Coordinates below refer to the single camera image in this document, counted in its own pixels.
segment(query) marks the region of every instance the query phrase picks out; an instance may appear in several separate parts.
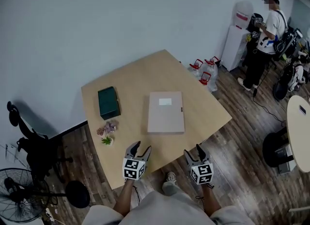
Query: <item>shoe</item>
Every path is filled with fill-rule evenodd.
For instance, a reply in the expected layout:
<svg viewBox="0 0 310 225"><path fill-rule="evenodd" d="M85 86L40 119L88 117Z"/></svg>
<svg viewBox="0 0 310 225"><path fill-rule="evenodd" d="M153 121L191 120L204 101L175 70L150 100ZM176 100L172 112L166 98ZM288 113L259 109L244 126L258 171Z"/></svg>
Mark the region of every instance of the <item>shoe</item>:
<svg viewBox="0 0 310 225"><path fill-rule="evenodd" d="M250 90L251 90L250 88L246 88L246 87L243 85L243 79L242 79L242 78L238 78L237 80L238 80L238 83L239 83L241 86L243 86L243 88L244 88L245 90L247 90L247 91L250 91Z"/></svg>
<svg viewBox="0 0 310 225"><path fill-rule="evenodd" d="M166 181L173 181L174 183L176 182L176 175L174 172L169 172L167 174Z"/></svg>

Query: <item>electric fan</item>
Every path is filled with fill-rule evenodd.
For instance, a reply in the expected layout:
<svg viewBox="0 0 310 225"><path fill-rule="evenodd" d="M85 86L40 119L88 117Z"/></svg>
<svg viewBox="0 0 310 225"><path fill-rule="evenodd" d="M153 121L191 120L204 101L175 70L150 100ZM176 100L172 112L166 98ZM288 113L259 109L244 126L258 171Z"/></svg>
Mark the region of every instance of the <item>electric fan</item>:
<svg viewBox="0 0 310 225"><path fill-rule="evenodd" d="M89 205L90 195L79 181L70 181L65 193L51 193L45 180L19 168L0 170L0 216L15 223L28 223L45 211L52 196L66 196L77 208Z"/></svg>

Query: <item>wooden table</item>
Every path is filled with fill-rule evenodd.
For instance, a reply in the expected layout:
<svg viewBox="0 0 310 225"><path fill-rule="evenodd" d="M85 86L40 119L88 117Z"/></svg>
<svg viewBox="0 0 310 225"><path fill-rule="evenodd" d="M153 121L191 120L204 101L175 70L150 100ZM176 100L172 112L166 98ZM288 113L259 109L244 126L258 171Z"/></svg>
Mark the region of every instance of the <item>wooden table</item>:
<svg viewBox="0 0 310 225"><path fill-rule="evenodd" d="M99 115L98 91L116 89L121 115L106 146L96 130L104 126ZM147 133L149 94L152 91L181 91L185 133L149 135ZM206 88L168 51L162 50L102 76L82 87L84 110L101 166L112 189L124 184L122 164L127 147L141 141L138 154L152 145L147 172L153 172L203 142L226 124L231 116Z"/></svg>
<svg viewBox="0 0 310 225"><path fill-rule="evenodd" d="M299 106L306 110L304 115ZM300 96L290 98L287 105L287 134L293 157L303 172L310 172L310 105Z"/></svg>

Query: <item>leg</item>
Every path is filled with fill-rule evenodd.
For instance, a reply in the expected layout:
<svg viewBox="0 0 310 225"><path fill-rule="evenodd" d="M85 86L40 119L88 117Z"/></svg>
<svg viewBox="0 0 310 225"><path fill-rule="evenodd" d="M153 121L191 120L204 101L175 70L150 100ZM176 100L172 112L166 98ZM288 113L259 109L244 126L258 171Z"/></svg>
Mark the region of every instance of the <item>leg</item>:
<svg viewBox="0 0 310 225"><path fill-rule="evenodd" d="M272 55L265 54L259 50L257 51L256 61L258 64L256 65L256 71L253 76L253 84L255 86L259 85L260 79L265 71L265 66L267 63L269 63L269 61L271 61L271 58Z"/></svg>
<svg viewBox="0 0 310 225"><path fill-rule="evenodd" d="M184 193L179 186L175 184L176 176L173 172L167 174L166 182L163 183L162 189L166 196L172 196L177 193Z"/></svg>
<svg viewBox="0 0 310 225"><path fill-rule="evenodd" d="M276 70L276 69L277 69L277 66L276 66L275 62L274 62L273 60L270 60L270 61L271 61L271 64L274 65L274 68L273 68L273 69Z"/></svg>
<svg viewBox="0 0 310 225"><path fill-rule="evenodd" d="M257 70L257 59L254 58L252 60L249 61L248 63L248 68L247 68L247 73L246 73L246 78L243 80L243 85L247 88L247 89L251 89L253 84L254 84L254 76L256 74L256 70Z"/></svg>
<svg viewBox="0 0 310 225"><path fill-rule="evenodd" d="M247 69L246 79L243 81L243 85L246 88L251 89L253 85L259 85L260 79L265 70L265 63L268 61L266 57L269 56L266 56L257 50L254 59L251 61L251 64Z"/></svg>
<svg viewBox="0 0 310 225"><path fill-rule="evenodd" d="M62 178L62 176L60 176L60 173L59 173L59 170L58 170L58 167L56 165L56 163L53 164L53 168L54 168L54 171L56 173L56 176L58 177L58 179L60 180L61 183L65 183L64 179Z"/></svg>

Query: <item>small potted plant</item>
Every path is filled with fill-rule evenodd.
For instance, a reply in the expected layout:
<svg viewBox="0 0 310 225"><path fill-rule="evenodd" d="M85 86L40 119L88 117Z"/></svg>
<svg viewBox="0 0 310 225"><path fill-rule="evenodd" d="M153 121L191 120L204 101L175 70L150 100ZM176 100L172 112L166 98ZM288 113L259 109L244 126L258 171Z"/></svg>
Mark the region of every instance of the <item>small potted plant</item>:
<svg viewBox="0 0 310 225"><path fill-rule="evenodd" d="M107 134L113 133L116 130L116 122L115 121L107 122L103 128L105 129Z"/></svg>
<svg viewBox="0 0 310 225"><path fill-rule="evenodd" d="M106 137L101 139L101 142L102 142L102 144L111 146L113 144L114 140L112 137L106 136Z"/></svg>
<svg viewBox="0 0 310 225"><path fill-rule="evenodd" d="M106 137L106 130L103 127L97 129L97 135L101 138Z"/></svg>
<svg viewBox="0 0 310 225"><path fill-rule="evenodd" d="M97 135L101 138L106 137L107 134L115 132L116 125L116 121L107 122L104 127L100 127L99 129L97 129Z"/></svg>

